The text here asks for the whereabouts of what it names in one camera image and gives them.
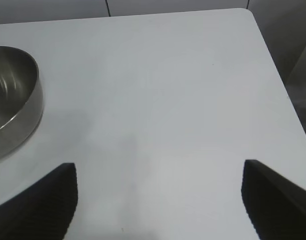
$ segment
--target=bowl rim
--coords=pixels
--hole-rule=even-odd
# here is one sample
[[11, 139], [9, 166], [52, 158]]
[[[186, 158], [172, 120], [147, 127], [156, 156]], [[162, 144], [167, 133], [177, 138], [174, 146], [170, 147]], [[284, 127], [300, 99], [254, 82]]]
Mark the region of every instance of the bowl rim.
[[16, 50], [16, 51], [20, 51], [22, 53], [24, 53], [25, 55], [27, 55], [34, 63], [34, 66], [35, 66], [35, 69], [36, 69], [36, 79], [35, 79], [35, 83], [34, 83], [34, 87], [33, 87], [33, 90], [32, 92], [30, 93], [29, 97], [27, 98], [27, 100], [25, 101], [25, 103], [23, 104], [23, 106], [16, 112], [16, 114], [14, 114], [14, 116], [12, 116], [6, 123], [4, 123], [2, 126], [0, 126], [0, 131], [3, 130], [4, 127], [6, 127], [10, 122], [12, 122], [19, 114], [20, 112], [22, 112], [23, 108], [27, 105], [28, 101], [31, 99], [31, 96], [34, 92], [34, 90], [36, 89], [36, 86], [38, 84], [38, 81], [40, 79], [40, 71], [39, 71], [39, 66], [36, 62], [36, 60], [34, 59], [34, 57], [32, 57], [31, 54], [29, 54], [28, 52], [22, 50], [22, 49], [19, 49], [17, 47], [13, 47], [13, 46], [4, 46], [4, 45], [0, 45], [0, 48], [2, 49], [13, 49], [13, 50]]

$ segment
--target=stainless steel bowl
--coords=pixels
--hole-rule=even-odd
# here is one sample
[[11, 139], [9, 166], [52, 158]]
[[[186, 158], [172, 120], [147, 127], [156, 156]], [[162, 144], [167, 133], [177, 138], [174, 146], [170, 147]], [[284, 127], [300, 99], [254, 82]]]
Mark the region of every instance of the stainless steel bowl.
[[25, 51], [0, 46], [0, 157], [31, 135], [42, 111], [37, 63]]

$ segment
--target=gray wall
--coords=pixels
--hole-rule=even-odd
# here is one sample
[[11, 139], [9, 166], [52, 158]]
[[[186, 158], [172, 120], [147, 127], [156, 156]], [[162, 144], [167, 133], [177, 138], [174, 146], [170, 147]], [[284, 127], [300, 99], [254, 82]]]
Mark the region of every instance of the gray wall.
[[285, 81], [306, 46], [306, 0], [250, 0], [249, 9]]
[[105, 0], [0, 0], [0, 24], [107, 16]]
[[108, 0], [112, 16], [246, 8], [248, 0]]

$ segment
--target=white table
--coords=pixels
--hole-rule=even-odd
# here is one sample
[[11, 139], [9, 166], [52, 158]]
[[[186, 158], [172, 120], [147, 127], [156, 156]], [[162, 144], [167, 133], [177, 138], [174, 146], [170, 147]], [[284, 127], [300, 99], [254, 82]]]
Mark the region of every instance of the white table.
[[0, 203], [63, 162], [67, 240], [257, 240], [245, 159], [306, 189], [306, 136], [244, 9], [0, 25], [45, 91], [34, 136], [0, 162]]

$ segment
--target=white countertop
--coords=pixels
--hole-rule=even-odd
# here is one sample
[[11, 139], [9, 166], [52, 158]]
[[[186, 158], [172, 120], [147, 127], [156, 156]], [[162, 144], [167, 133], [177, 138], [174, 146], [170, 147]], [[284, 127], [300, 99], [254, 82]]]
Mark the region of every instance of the white countertop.
[[257, 240], [245, 159], [306, 189], [305, 133], [245, 9], [6, 24], [0, 45], [36, 59], [45, 92], [0, 203], [74, 162], [66, 240]]

